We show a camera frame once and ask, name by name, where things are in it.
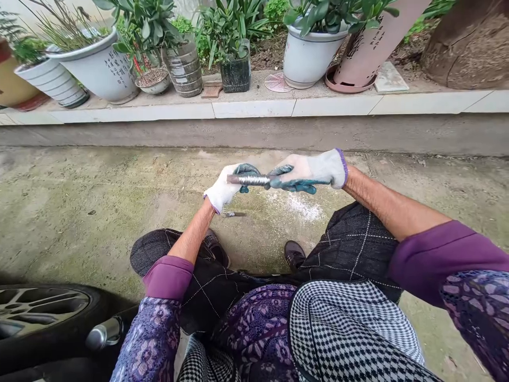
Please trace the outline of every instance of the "tree stump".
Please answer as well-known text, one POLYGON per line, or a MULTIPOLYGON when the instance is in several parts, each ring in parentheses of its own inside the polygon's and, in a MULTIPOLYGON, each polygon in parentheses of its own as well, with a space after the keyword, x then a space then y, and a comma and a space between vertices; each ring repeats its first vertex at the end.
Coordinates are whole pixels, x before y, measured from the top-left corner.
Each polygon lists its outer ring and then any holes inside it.
POLYGON ((509 0, 458 0, 433 32, 424 72, 453 89, 509 88, 509 0))

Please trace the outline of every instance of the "glove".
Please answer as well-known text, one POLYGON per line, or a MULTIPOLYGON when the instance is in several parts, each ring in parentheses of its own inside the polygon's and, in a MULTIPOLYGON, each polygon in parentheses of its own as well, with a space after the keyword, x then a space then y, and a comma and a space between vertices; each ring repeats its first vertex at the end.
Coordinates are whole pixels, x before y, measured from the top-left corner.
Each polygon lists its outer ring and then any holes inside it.
POLYGON ((258 171, 255 166, 248 163, 237 163, 226 166, 219 174, 216 183, 203 193, 203 198, 208 197, 217 214, 221 214, 223 206, 231 203, 233 196, 238 191, 240 191, 241 194, 249 192, 247 186, 234 185, 226 182, 226 176, 233 174, 257 176, 260 175, 260 171, 258 171))
POLYGON ((305 191, 315 194, 316 184, 330 184, 340 189, 346 183, 348 168, 340 149, 326 151, 315 157, 292 154, 277 165, 268 175, 276 176, 265 189, 281 188, 286 191, 305 191))

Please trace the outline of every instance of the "concrete ledge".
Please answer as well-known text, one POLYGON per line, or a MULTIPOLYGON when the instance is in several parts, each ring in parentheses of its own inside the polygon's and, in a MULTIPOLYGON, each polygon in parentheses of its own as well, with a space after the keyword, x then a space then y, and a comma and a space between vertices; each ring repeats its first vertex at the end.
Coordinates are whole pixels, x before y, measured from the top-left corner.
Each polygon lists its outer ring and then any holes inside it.
MULTIPOLYGON (((509 112, 509 90, 453 90, 434 82, 409 82, 410 90, 339 94, 323 81, 306 90, 269 91, 265 78, 274 71, 252 73, 251 90, 221 93, 215 100, 182 98, 174 91, 154 96, 141 93, 125 105, 114 106, 91 96, 84 105, 67 110, 51 101, 30 112, 0 111, 0 125, 57 125, 97 122, 178 119, 367 116, 403 114, 458 114, 509 112)), ((218 79, 218 75, 206 76, 218 79)))
POLYGON ((509 155, 509 115, 230 118, 3 126, 9 146, 234 147, 509 155))

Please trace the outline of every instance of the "black plaid pants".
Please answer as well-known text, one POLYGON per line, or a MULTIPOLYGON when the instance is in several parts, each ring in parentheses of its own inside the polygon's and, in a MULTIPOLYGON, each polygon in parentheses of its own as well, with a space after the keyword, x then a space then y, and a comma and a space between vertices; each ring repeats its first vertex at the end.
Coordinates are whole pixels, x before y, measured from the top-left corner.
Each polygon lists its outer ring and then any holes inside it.
MULTIPOLYGON (((181 232, 172 229, 158 229, 139 238, 130 257, 134 271, 143 277, 180 235, 181 232)), ((298 287, 310 280, 367 279, 398 303, 402 290, 387 277, 397 245, 381 221, 358 202, 334 213, 317 246, 293 274, 252 277, 232 271, 217 262, 202 243, 183 299, 180 325, 187 334, 211 332, 243 295, 270 283, 298 287)))

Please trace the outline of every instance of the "white work glove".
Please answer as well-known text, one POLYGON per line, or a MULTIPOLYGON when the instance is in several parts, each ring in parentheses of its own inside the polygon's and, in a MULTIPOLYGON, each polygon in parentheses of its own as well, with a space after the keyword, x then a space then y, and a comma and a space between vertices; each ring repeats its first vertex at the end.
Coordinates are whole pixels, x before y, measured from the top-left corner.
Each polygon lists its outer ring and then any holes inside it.
POLYGON ((208 197, 212 207, 216 210, 216 213, 219 215, 223 210, 223 206, 225 204, 231 203, 233 196, 237 192, 241 192, 241 194, 246 194, 249 192, 247 186, 234 185, 226 182, 226 176, 228 175, 260 175, 260 171, 255 166, 252 166, 248 163, 237 163, 232 164, 230 166, 226 166, 223 171, 219 174, 219 178, 216 180, 216 183, 206 190, 203 193, 203 198, 208 197))
POLYGON ((326 151, 315 157, 292 154, 268 175, 276 176, 266 189, 281 188, 286 191, 305 191, 314 194, 316 184, 330 184, 340 189, 346 183, 348 168, 340 149, 326 151))

